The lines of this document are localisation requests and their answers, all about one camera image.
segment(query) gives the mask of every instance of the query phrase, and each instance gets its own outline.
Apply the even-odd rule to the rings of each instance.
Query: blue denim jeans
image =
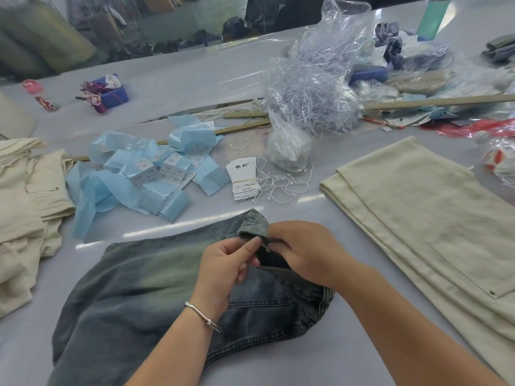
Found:
[[[176,236],[116,243],[74,287],[52,338],[52,386],[122,386],[184,308],[206,246],[260,236],[268,222],[256,210]],[[323,316],[333,292],[293,272],[278,254],[257,252],[260,268],[236,284],[206,362],[242,348],[291,339]]]

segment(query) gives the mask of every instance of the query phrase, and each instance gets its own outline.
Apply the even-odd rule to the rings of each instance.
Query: back pocket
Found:
[[[446,219],[429,245],[492,298],[515,290],[515,235],[496,221]]]

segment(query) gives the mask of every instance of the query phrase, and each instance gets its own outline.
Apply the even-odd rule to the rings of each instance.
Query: person's right hand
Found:
[[[283,221],[268,227],[268,248],[281,254],[304,279],[336,289],[342,273],[359,262],[350,256],[327,228],[318,223]]]

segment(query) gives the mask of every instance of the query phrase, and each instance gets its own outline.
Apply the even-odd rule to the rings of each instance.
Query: pink bottle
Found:
[[[55,112],[61,107],[52,101],[45,92],[45,89],[36,80],[25,80],[22,82],[27,93],[34,96],[36,101],[48,112]]]

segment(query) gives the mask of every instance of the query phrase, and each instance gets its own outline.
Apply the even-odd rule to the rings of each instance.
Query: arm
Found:
[[[208,246],[200,261],[197,284],[189,302],[214,323],[227,309],[234,283],[247,276],[247,263],[259,266],[256,237],[240,238]],[[213,330],[189,307],[184,308],[158,345],[125,386],[195,386],[204,368]]]
[[[397,386],[506,386],[429,321],[377,270],[352,258],[323,226],[302,221],[270,225],[285,242],[269,248],[294,271],[337,291],[352,307]]]

